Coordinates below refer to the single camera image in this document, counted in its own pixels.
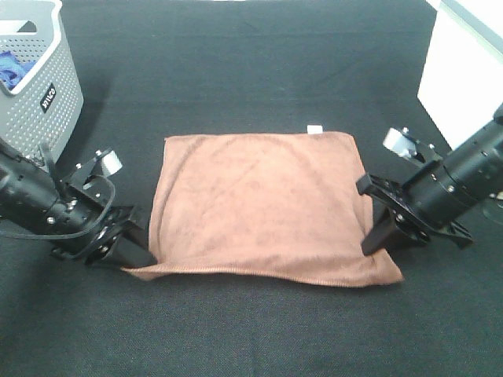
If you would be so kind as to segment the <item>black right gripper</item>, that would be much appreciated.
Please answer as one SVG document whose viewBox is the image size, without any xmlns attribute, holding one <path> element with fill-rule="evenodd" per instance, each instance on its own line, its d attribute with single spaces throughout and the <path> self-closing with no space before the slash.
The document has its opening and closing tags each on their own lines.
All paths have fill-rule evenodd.
<svg viewBox="0 0 503 377">
<path fill-rule="evenodd" d="M 385 210 L 361 242 L 362 253 L 372 255 L 381 249 L 406 249 L 427 245 L 434 236 L 446 238 L 459 248 L 473 244 L 469 231 L 457 221 L 436 229 L 406 201 L 402 186 L 369 173 L 356 182 L 358 194 L 381 202 Z"/>
</svg>

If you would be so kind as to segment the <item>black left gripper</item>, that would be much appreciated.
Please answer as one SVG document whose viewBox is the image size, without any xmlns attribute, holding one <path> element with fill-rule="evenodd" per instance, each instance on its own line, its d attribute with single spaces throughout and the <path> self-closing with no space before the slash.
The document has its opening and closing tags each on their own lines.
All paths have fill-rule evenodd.
<svg viewBox="0 0 503 377">
<path fill-rule="evenodd" d="M 64 183 L 60 197 L 46 212 L 50 255 L 60 260 L 95 262 L 111 268 L 155 265 L 149 251 L 146 216 L 138 206 L 114 204 L 116 187 L 103 174 Z"/>
</svg>

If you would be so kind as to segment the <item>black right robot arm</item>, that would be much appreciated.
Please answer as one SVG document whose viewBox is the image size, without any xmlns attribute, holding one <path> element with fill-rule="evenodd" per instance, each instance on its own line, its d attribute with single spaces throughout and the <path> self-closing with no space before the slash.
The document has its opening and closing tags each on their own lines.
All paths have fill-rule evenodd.
<svg viewBox="0 0 503 377">
<path fill-rule="evenodd" d="M 419 247 L 434 236 L 459 248 L 471 245 L 471 234 L 457 219 L 488 199 L 501 198 L 502 112 L 495 112 L 491 121 L 445 156 L 395 128 L 387 132 L 383 145 L 419 170 L 402 184 L 369 173 L 358 179 L 358 194 L 385 207 L 362 240 L 362 253 Z"/>
</svg>

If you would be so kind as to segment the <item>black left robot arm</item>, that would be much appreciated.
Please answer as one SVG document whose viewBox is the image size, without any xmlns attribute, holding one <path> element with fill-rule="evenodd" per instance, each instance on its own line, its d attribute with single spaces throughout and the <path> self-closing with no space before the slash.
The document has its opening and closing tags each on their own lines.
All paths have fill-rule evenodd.
<svg viewBox="0 0 503 377">
<path fill-rule="evenodd" d="M 1 216 L 24 232 L 5 238 L 41 240 L 60 260 L 137 269 L 156 264 L 148 249 L 146 222 L 136 206 L 116 206 L 110 177 L 122 168 L 110 148 L 63 177 L 48 144 L 41 159 L 1 144 Z"/>
</svg>

